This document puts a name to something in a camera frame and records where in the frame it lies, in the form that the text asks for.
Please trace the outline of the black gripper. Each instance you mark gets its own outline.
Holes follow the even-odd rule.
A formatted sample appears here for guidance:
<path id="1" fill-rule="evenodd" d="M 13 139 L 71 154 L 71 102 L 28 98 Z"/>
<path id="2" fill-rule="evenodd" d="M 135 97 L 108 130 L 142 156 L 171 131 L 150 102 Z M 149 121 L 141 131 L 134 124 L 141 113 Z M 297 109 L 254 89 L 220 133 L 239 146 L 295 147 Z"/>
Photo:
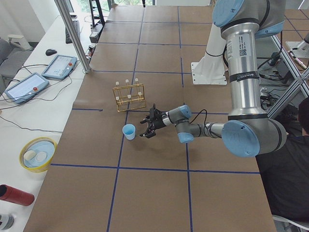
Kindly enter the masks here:
<path id="1" fill-rule="evenodd" d="M 155 120 L 151 120 L 150 116 L 146 116 L 142 121 L 140 121 L 141 124 L 148 124 L 146 132 L 141 133 L 140 137 L 152 138 L 153 136 L 155 136 L 156 129 L 160 129 L 166 126 L 166 124 L 164 124 L 163 122 L 163 119 L 165 119 L 168 115 L 158 109 L 156 109 L 156 112 L 157 118 Z"/>

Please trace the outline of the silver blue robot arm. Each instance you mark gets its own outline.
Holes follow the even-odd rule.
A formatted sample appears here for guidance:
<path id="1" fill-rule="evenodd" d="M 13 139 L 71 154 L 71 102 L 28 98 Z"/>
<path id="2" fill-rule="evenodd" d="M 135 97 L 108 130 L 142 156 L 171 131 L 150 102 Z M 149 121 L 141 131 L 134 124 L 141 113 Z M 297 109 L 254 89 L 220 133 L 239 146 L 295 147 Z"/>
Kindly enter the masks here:
<path id="1" fill-rule="evenodd" d="M 219 0 L 212 21 L 226 41 L 232 110 L 226 123 L 195 124 L 183 105 L 167 112 L 155 107 L 143 120 L 148 127 L 143 137 L 174 125 L 181 143 L 196 137 L 221 138 L 225 147 L 239 157 L 255 157 L 283 147 L 283 125 L 268 118 L 262 109 L 255 39 L 276 35 L 283 29 L 286 2 L 283 0 Z"/>

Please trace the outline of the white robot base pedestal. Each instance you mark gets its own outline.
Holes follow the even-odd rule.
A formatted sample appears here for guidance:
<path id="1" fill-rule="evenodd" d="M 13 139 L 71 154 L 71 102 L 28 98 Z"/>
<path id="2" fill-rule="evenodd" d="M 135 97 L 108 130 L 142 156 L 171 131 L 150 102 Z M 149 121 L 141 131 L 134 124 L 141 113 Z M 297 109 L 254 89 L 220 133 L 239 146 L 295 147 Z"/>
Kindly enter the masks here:
<path id="1" fill-rule="evenodd" d="M 204 57 L 191 63 L 194 85 L 226 85 L 223 54 L 226 40 L 221 37 L 221 29 L 212 24 Z"/>

